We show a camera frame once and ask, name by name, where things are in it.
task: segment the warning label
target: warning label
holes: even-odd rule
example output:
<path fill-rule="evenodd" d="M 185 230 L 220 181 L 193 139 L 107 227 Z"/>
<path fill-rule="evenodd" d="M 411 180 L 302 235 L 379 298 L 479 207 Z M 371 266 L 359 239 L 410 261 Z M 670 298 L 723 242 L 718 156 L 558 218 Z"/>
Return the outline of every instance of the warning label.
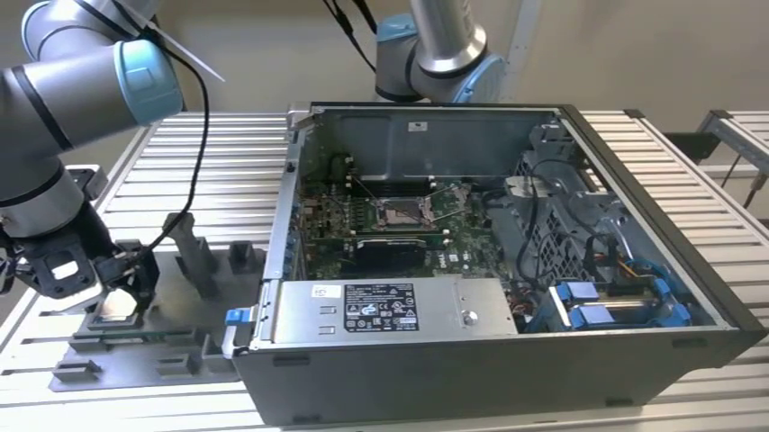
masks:
<path fill-rule="evenodd" d="M 418 331 L 418 318 L 411 283 L 367 283 L 344 286 L 347 331 Z"/>

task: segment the metal frame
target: metal frame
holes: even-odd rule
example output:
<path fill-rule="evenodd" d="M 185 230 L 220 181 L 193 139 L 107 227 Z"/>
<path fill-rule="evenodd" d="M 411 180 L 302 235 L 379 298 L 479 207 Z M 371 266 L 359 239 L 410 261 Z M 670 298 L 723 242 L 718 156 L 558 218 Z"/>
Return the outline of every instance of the metal frame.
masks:
<path fill-rule="evenodd" d="M 713 110 L 698 131 L 711 132 L 759 173 L 769 174 L 769 112 Z"/>
<path fill-rule="evenodd" d="M 769 326 L 769 246 L 766 236 L 751 226 L 754 219 L 745 216 L 733 200 L 718 194 L 718 188 L 702 177 L 699 168 L 689 166 L 674 146 L 661 137 L 655 128 L 619 111 L 583 112 L 598 135 L 614 151 L 625 167 L 630 170 L 646 192 L 667 214 L 673 223 L 694 244 L 698 253 L 718 272 L 731 291 L 750 307 L 751 314 Z M 209 156 L 219 161 L 204 167 L 208 169 L 201 180 L 213 178 L 231 187 L 248 183 L 271 181 L 269 171 L 283 169 L 283 162 L 267 162 L 277 157 L 255 155 L 267 148 L 284 146 L 284 126 L 264 130 L 264 121 L 259 119 L 281 118 L 281 114 L 228 114 L 219 115 L 212 124 L 213 145 L 209 149 L 239 148 L 237 163 L 223 166 L 221 159 L 232 157 Z M 124 159 L 115 167 L 111 178 L 124 174 L 129 183 L 141 181 L 151 193 L 151 186 L 163 186 L 169 178 L 181 181 L 188 176 L 193 150 L 197 146 L 192 130 L 181 129 L 200 125 L 201 115 L 187 114 L 175 117 L 163 124 L 161 141 L 152 146 L 156 149 L 185 150 L 183 156 L 163 157 L 163 166 L 175 160 L 177 168 L 148 170 L 139 159 Z M 151 148 L 135 141 L 128 154 L 136 146 Z M 120 187 L 111 182 L 111 188 Z M 208 192 L 201 195 L 199 205 L 211 207 L 211 199 L 220 197 L 217 204 L 225 220 L 232 222 L 244 218 L 243 206 L 255 203 L 259 193 L 243 192 L 240 201 L 231 194 Z M 159 195 L 149 196 L 157 201 Z M 237 230 L 232 223 L 232 232 L 240 239 L 259 239 L 251 231 Z M 60 428 L 81 428 L 83 419 L 93 416 L 113 428 L 133 430 L 201 430 L 205 428 L 231 428 L 255 430 L 265 428 L 253 404 L 240 382 L 229 384 L 189 385 L 127 389 L 121 391 L 84 391 L 51 393 L 47 390 L 49 373 L 63 353 L 56 351 L 57 340 L 34 342 L 34 338 L 51 336 L 63 338 L 79 325 L 80 317 L 47 317 L 41 312 L 51 309 L 47 299 L 36 297 L 29 290 L 14 308 L 10 318 L 0 327 L 0 341 L 5 347 L 0 352 L 0 369 L 9 365 L 24 365 L 26 373 L 0 375 L 0 426 L 30 430 L 49 427 L 55 423 Z M 343 427 L 343 432 L 400 432 L 400 431 L 499 431 L 499 430 L 591 430 L 613 431 L 633 428 L 639 432 L 678 430 L 727 430 L 734 428 L 769 428 L 769 339 L 751 348 L 730 365 L 719 369 L 702 369 L 686 374 L 649 405 L 641 408 L 593 409 L 587 411 L 555 412 L 535 415 L 474 418 L 467 420 L 442 420 L 399 425 L 368 425 Z"/>

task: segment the aluminum rail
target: aluminum rail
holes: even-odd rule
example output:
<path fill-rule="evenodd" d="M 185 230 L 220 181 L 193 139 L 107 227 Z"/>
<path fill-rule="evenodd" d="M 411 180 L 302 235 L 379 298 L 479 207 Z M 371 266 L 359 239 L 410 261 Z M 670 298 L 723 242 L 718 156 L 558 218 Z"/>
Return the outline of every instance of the aluminum rail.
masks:
<path fill-rule="evenodd" d="M 713 110 L 699 131 L 711 132 L 769 175 L 769 112 Z"/>
<path fill-rule="evenodd" d="M 585 112 L 641 184 L 769 327 L 769 233 L 645 119 Z M 99 209 L 116 239 L 153 238 L 180 208 L 201 116 L 183 114 L 143 130 L 111 173 Z M 232 239 L 268 245 L 277 197 L 284 114 L 215 114 L 192 210 L 215 247 Z M 47 316 L 51 301 L 28 290 L 0 328 L 0 428 L 63 430 L 273 430 L 240 382 L 53 393 L 51 370 L 81 316 Z M 614 432 L 767 430 L 769 338 L 727 366 L 686 374 L 646 406 L 499 418 L 354 426 L 336 431 Z"/>

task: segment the blue latch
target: blue latch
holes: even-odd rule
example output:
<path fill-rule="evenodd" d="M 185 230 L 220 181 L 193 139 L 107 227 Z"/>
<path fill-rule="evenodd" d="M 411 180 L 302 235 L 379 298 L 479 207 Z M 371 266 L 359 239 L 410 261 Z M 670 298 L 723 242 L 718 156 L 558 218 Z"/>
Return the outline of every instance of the blue latch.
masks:
<path fill-rule="evenodd" d="M 570 310 L 569 319 L 575 330 L 614 324 L 614 317 L 603 304 L 579 306 Z"/>
<path fill-rule="evenodd" d="M 251 322 L 251 308 L 229 309 L 224 317 L 227 326 L 243 326 Z"/>

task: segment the black cable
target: black cable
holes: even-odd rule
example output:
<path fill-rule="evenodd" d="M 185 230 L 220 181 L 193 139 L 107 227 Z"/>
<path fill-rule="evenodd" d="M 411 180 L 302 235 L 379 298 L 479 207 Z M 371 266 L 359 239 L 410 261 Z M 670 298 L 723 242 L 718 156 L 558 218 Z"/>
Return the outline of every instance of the black cable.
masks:
<path fill-rule="evenodd" d="M 360 11 L 360 14 L 363 15 L 363 19 L 366 20 L 366 24 L 368 24 L 368 29 L 371 29 L 371 32 L 374 34 L 376 34 L 376 31 L 378 31 L 376 18 L 374 18 L 374 14 L 371 13 L 371 9 L 368 9 L 368 5 L 366 3 L 366 0 L 352 0 L 352 3 L 355 4 L 355 6 L 358 6 L 358 10 Z"/>
<path fill-rule="evenodd" d="M 342 8 L 336 4 L 336 0 L 332 0 L 332 2 L 334 2 L 334 7 L 331 7 L 328 0 L 323 0 L 323 4 L 326 5 L 326 9 L 328 9 L 328 13 L 334 17 L 334 20 L 339 24 L 339 27 L 342 27 L 342 31 L 344 32 L 344 35 L 347 36 L 347 39 L 350 40 L 350 43 L 352 44 L 355 51 L 358 51 L 360 58 L 363 59 L 363 61 L 368 65 L 368 67 L 371 68 L 371 71 L 376 73 L 376 68 L 374 67 L 374 64 L 371 64 L 371 62 L 368 61 L 368 57 L 367 57 L 366 53 L 363 52 L 363 49 L 360 48 L 360 44 L 358 43 L 358 39 L 355 38 L 355 30 L 352 28 L 352 24 L 350 23 L 350 19 L 347 18 L 347 14 L 344 13 Z"/>
<path fill-rule="evenodd" d="M 758 190 L 755 190 L 755 189 L 750 189 L 750 191 L 747 192 L 747 199 L 745 200 L 745 203 L 742 204 L 742 207 L 745 209 L 747 209 L 747 207 L 750 206 L 757 192 L 758 192 Z"/>
<path fill-rule="evenodd" d="M 200 92 L 203 95 L 203 132 L 201 132 L 201 136 L 200 136 L 200 146 L 199 146 L 199 150 L 197 150 L 197 158 L 195 161 L 195 167 L 192 168 L 192 178 L 189 179 L 189 192 L 187 195 L 187 201 L 185 201 L 184 207 L 181 208 L 181 210 L 179 211 L 179 213 L 176 214 L 173 219 L 163 227 L 161 233 L 157 236 L 157 238 L 137 253 L 137 255 L 135 257 L 135 261 L 140 261 L 141 258 L 144 258 L 144 256 L 148 253 L 151 253 L 151 251 L 157 247 L 157 245 L 160 245 L 163 243 L 163 241 L 165 240 L 165 238 L 171 234 L 171 231 L 176 228 L 176 225 L 179 225 L 179 222 L 189 213 L 189 208 L 192 207 L 192 202 L 195 201 L 195 191 L 197 190 L 197 180 L 199 180 L 199 175 L 200 175 L 200 167 L 203 166 L 203 156 L 205 155 L 205 147 L 208 145 L 208 134 L 209 134 L 209 129 L 211 129 L 211 99 L 208 96 L 208 88 L 205 86 L 205 80 L 203 79 L 203 76 L 200 75 L 200 73 L 197 72 L 195 67 L 192 67 L 192 65 L 183 58 L 180 58 L 172 51 L 169 51 L 157 42 L 161 39 L 161 37 L 155 31 L 143 29 L 139 26 L 139 24 L 136 23 L 136 21 L 131 17 L 131 14 L 128 13 L 125 8 L 123 7 L 123 5 L 119 4 L 115 0 L 112 1 L 112 3 L 115 6 L 115 9 L 117 9 L 117 12 L 123 15 L 123 18 L 128 21 L 131 26 L 139 32 L 139 37 L 143 37 L 148 41 L 151 41 L 155 44 L 155 46 L 160 49 L 160 51 L 171 59 L 176 60 L 179 62 L 179 64 L 189 70 L 189 72 L 195 76 L 195 79 L 197 80 L 197 84 L 200 86 Z"/>
<path fill-rule="evenodd" d="M 539 212 L 539 195 L 536 193 L 536 188 L 534 185 L 534 178 L 531 177 L 531 170 L 528 171 L 528 181 L 531 184 L 531 213 L 528 216 L 528 225 L 526 226 L 526 234 L 523 235 L 523 243 L 520 244 L 520 249 L 518 249 L 518 256 L 515 257 L 515 271 L 523 280 L 535 288 L 539 289 L 539 282 L 531 276 L 523 272 L 523 253 L 528 248 L 528 243 L 531 243 L 531 238 L 534 236 L 534 228 L 536 224 L 536 214 Z"/>
<path fill-rule="evenodd" d="M 737 157 L 734 158 L 734 162 L 731 162 L 731 166 L 729 167 L 729 170 L 726 171 L 726 176 L 723 177 L 723 181 L 721 182 L 721 188 L 723 188 L 723 186 L 726 186 L 726 182 L 729 181 L 729 178 L 731 177 L 731 173 L 734 172 L 734 167 L 739 163 L 741 159 L 742 159 L 742 156 L 737 155 Z"/>

